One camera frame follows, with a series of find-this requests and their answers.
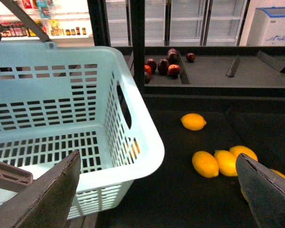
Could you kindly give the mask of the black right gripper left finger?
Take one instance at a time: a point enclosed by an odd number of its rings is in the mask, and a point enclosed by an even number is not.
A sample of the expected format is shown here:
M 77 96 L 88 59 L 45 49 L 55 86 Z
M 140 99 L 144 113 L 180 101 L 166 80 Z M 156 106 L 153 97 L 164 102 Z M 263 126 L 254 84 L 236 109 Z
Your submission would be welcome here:
M 0 205 L 0 228 L 63 228 L 79 182 L 81 158 L 73 151 Z

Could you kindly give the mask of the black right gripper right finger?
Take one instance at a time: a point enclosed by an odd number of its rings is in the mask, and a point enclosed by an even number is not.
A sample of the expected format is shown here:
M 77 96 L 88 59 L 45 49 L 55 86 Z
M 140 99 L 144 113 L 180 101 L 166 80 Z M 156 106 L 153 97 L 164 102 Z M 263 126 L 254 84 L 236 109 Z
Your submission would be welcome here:
M 241 153 L 238 180 L 259 228 L 285 228 L 285 179 Z

